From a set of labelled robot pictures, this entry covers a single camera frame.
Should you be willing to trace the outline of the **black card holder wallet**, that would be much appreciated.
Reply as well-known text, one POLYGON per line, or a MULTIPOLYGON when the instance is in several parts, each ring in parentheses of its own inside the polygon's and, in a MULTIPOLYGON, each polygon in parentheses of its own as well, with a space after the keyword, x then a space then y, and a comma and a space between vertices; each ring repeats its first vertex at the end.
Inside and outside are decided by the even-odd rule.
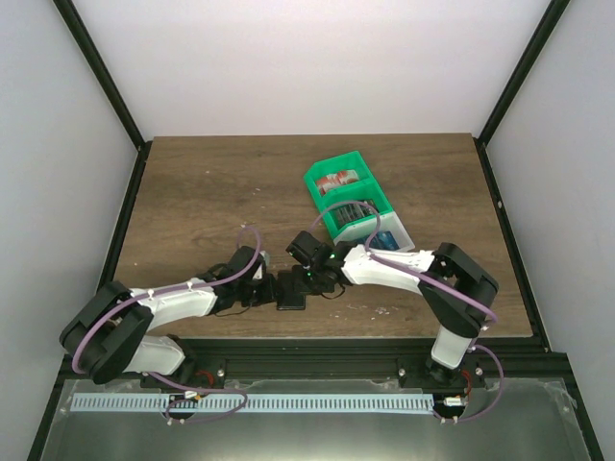
POLYGON ((307 307, 306 296, 294 287, 294 278, 290 271, 277 274, 275 298, 279 311, 300 311, 307 307))

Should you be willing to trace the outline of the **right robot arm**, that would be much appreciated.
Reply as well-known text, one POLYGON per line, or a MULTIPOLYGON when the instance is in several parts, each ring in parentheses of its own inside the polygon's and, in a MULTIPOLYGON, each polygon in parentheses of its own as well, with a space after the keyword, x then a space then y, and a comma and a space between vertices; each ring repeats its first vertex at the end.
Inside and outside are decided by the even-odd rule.
POLYGON ((447 387, 480 333, 498 322, 492 310, 499 284, 453 243, 434 251, 400 252, 340 241, 330 246, 301 231, 286 248, 297 264, 291 286, 302 296, 324 296, 336 287, 377 285, 421 296, 439 323, 424 373, 447 387))

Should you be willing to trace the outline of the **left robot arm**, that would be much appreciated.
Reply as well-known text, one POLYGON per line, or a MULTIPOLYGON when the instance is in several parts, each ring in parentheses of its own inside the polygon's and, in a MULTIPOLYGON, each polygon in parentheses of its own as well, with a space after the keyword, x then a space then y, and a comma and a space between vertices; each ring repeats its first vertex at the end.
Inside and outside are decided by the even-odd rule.
POLYGON ((62 330, 59 341, 80 374, 96 384, 127 373, 154 373, 174 387, 196 380, 197 358, 185 341, 152 330, 188 318, 220 316, 236 304, 249 309, 275 300, 269 254, 238 248, 226 263, 184 283, 129 289, 106 283, 62 330))

